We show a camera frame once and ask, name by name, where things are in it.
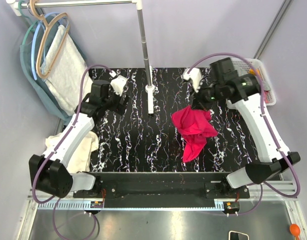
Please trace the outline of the pink red t shirt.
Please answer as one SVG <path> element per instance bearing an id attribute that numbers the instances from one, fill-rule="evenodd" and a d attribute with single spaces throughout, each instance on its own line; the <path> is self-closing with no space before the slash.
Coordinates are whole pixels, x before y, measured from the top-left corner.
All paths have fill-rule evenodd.
<path id="1" fill-rule="evenodd" d="M 199 156 L 208 138 L 218 135 L 211 125 L 209 111 L 187 106 L 171 115 L 173 125 L 185 140 L 182 161 L 188 163 Z"/>

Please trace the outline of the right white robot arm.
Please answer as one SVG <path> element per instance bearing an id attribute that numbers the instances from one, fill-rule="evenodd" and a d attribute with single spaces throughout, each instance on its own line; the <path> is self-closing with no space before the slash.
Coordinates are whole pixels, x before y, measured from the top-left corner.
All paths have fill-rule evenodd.
<path id="1" fill-rule="evenodd" d="M 194 64 L 183 73 L 183 79 L 190 81 L 195 101 L 202 107 L 214 102 L 227 101 L 230 109 L 237 110 L 248 127 L 255 143 L 259 162 L 226 176 L 231 189 L 247 185 L 266 184 L 268 179 L 286 170 L 294 177 L 296 192 L 301 185 L 294 169 L 300 161 L 298 152 L 291 152 L 279 135 L 266 108 L 264 81 L 253 64 L 237 54 L 221 53 L 223 58 L 210 64 L 216 84 L 202 87 L 202 73 Z"/>

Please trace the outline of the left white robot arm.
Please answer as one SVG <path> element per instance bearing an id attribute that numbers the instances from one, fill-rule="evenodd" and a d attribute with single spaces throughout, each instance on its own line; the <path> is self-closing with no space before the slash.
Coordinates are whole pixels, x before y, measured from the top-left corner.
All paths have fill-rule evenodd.
<path id="1" fill-rule="evenodd" d="M 32 192 L 42 191 L 52 197 L 64 198 L 70 192 L 90 191 L 96 177 L 87 171 L 70 173 L 67 166 L 84 139 L 106 111 L 123 115 L 129 102 L 124 93 L 127 79 L 121 75 L 111 81 L 96 80 L 78 104 L 75 114 L 55 146 L 42 155 L 32 155 L 29 159 L 29 172 Z"/>

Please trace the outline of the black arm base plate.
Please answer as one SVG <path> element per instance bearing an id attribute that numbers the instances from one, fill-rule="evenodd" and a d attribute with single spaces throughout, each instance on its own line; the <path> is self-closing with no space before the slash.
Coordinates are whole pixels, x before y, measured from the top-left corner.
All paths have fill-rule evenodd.
<path id="1" fill-rule="evenodd" d="M 106 209 L 215 208 L 216 199 L 249 199 L 246 185 L 230 188 L 226 172 L 98 172 L 92 190 L 74 198 L 104 197 Z"/>

